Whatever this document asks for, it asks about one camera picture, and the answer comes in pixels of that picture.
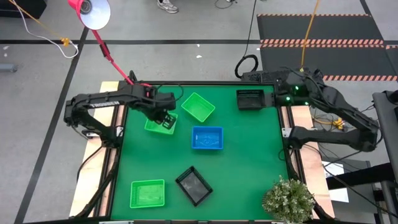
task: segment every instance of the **green plastic basket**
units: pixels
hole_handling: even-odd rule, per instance
[[[192,93],[181,107],[200,122],[204,122],[216,109],[215,106],[201,97],[198,93]]]
[[[164,205],[164,180],[142,180],[131,183],[130,208]]]
[[[151,121],[149,119],[147,119],[147,122],[145,123],[145,127],[144,129],[147,131],[153,131],[156,133],[162,133],[162,134],[173,134],[174,133],[174,129],[175,129],[175,124],[177,123],[177,114],[174,113],[170,113],[171,116],[173,116],[175,118],[175,123],[172,126],[172,128],[167,129],[165,127],[163,127],[161,124],[157,124],[155,121]]]

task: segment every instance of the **white paper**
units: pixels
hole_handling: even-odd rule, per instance
[[[322,164],[326,166],[329,162],[322,161]],[[326,169],[331,172],[333,175],[344,174],[344,169],[342,164],[330,164],[326,167]],[[325,178],[331,177],[331,175],[323,170],[325,173]],[[329,190],[330,199],[338,202],[349,202],[348,201],[348,192],[346,188],[343,189],[335,189]]]

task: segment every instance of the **robotic arm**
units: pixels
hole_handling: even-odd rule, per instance
[[[168,110],[175,109],[174,94],[160,93],[155,87],[139,84],[126,85],[118,91],[79,94],[67,101],[63,120],[67,126],[82,125],[99,135],[106,147],[117,147],[116,131],[103,125],[88,113],[89,109],[117,105],[126,105],[133,110],[141,111],[149,120],[162,124],[167,129],[170,129],[175,122],[175,118],[168,114]]]
[[[358,151],[370,152],[376,148],[378,123],[348,104],[343,95],[314,74],[291,70],[287,78],[278,80],[275,93],[267,95],[266,106],[311,105],[326,113],[334,113],[356,129],[347,133],[312,131],[296,126],[290,130],[289,145],[301,148],[309,141],[346,144]]]

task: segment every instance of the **blue plastic basket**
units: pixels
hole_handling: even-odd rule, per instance
[[[195,126],[192,129],[193,149],[215,149],[224,147],[224,134],[221,127]]]

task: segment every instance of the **yellow cable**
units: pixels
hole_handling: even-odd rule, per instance
[[[16,4],[15,2],[8,0],[9,2],[11,2],[13,5],[15,5],[15,7],[18,7],[22,12],[24,12],[27,16],[29,16],[31,19],[33,19],[34,21],[36,21],[39,25],[41,25],[44,29],[46,29],[47,31],[49,31],[50,33],[52,33],[53,35],[57,36],[62,42],[64,46],[68,46],[69,45],[69,38],[65,38],[62,37],[61,35],[59,35],[57,32],[53,31],[52,29],[50,29],[49,27],[47,27],[46,25],[44,25],[43,23],[41,23],[40,21],[38,21],[37,19],[35,19],[33,16],[31,16],[27,11],[25,11],[23,8],[21,8],[18,4]]]
[[[303,51],[302,51],[302,54],[301,54],[301,67],[300,67],[301,69],[303,69],[303,67],[304,67],[305,46],[307,45],[308,35],[310,34],[312,21],[313,21],[313,18],[315,17],[315,13],[317,13],[319,2],[320,2],[320,0],[317,0],[317,4],[315,5],[315,9],[313,10],[313,13],[312,13],[312,16],[311,16],[310,24],[308,25],[307,33],[305,34]]]

